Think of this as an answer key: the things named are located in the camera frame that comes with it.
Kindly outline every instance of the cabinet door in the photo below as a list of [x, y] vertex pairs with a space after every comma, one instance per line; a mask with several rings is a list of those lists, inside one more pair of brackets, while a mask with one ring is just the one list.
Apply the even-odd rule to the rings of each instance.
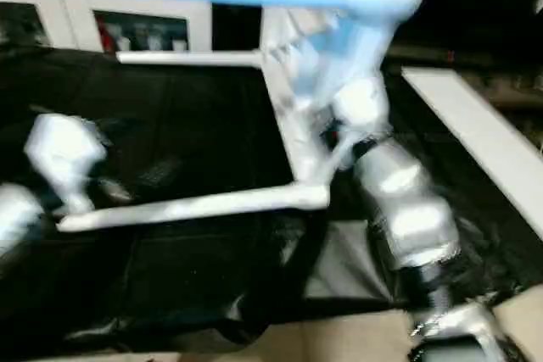
[[0, 44], [77, 48], [63, 0], [0, 0]]
[[211, 3], [192, 0], [65, 0], [87, 51], [211, 50]]

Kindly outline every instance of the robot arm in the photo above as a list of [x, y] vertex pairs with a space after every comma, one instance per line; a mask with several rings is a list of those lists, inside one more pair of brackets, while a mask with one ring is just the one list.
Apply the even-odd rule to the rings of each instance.
[[0, 257], [39, 237], [44, 214], [59, 209], [68, 214], [92, 210], [84, 192], [87, 174], [105, 158], [105, 148], [93, 125], [61, 114], [38, 116], [25, 153], [41, 185], [0, 186]]

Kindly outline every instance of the black fabric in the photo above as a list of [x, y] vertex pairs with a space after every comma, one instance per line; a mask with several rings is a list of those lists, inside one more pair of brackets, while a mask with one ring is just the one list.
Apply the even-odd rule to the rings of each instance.
[[[44, 109], [102, 124], [130, 118], [134, 126], [111, 136], [104, 171], [138, 190], [140, 201], [292, 180], [257, 70], [123, 66], [100, 54], [52, 51], [3, 63], [0, 79], [1, 180], [24, 170], [17, 154]], [[399, 139], [463, 209], [466, 263], [451, 266], [459, 297], [491, 292], [500, 301], [543, 281], [543, 250], [529, 226], [415, 92], [394, 75], [387, 82]], [[159, 162], [174, 164], [168, 182], [149, 175]], [[210, 328], [222, 334], [216, 350], [224, 350], [267, 323], [404, 305], [366, 218], [344, 172], [333, 180], [327, 211], [73, 235], [48, 230], [0, 278], [0, 359], [101, 348], [209, 350], [193, 332]], [[484, 285], [478, 274], [488, 276]]]

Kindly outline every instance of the white panel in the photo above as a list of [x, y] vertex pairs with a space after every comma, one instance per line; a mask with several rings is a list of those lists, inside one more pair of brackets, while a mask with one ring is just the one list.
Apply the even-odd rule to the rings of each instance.
[[0, 2], [34, 4], [51, 47], [77, 48], [63, 0], [0, 0]]
[[191, 0], [65, 0], [79, 48], [103, 51], [93, 10], [186, 19], [190, 52], [211, 51], [211, 3]]
[[404, 68], [403, 76], [543, 238], [539, 152], [456, 72]]

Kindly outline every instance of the floor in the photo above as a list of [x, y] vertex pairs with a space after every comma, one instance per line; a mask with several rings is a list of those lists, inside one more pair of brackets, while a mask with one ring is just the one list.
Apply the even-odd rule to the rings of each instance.
[[[543, 286], [534, 287], [509, 300], [495, 312], [526, 354], [534, 361], [543, 360], [543, 344], [539, 334], [540, 322], [543, 320]], [[252, 346], [232, 354], [127, 354], [63, 361], [401, 362], [406, 361], [411, 348], [407, 335], [409, 328], [405, 314], [389, 311], [273, 326]]]

